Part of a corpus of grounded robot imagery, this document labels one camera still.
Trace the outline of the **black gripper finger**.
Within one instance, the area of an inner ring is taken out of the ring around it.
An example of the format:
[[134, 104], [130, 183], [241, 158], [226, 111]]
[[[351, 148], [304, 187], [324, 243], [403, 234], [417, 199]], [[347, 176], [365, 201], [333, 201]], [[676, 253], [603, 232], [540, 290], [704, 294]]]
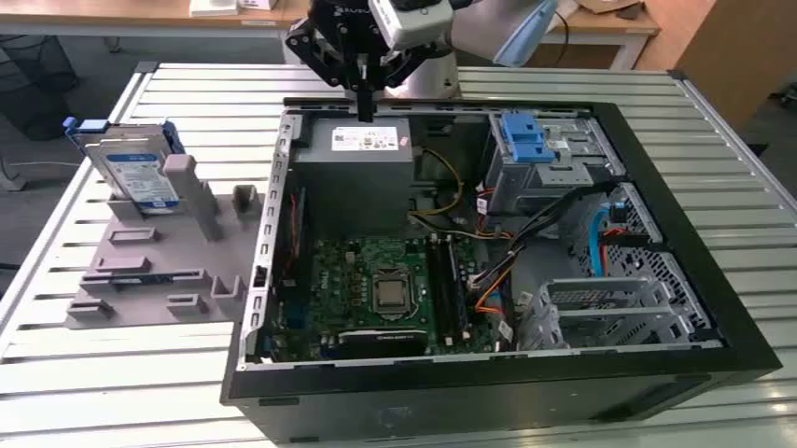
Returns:
[[397, 52], [388, 57], [387, 53], [367, 54], [367, 121], [373, 120], [376, 110], [375, 95], [384, 88], [397, 87], [416, 71], [421, 63], [435, 54], [435, 43], [427, 43]]
[[317, 29], [309, 18], [289, 28], [285, 44], [295, 56], [331, 87], [343, 87], [356, 102], [357, 119], [367, 121], [367, 89], [363, 86], [357, 56], [339, 53], [316, 38]]

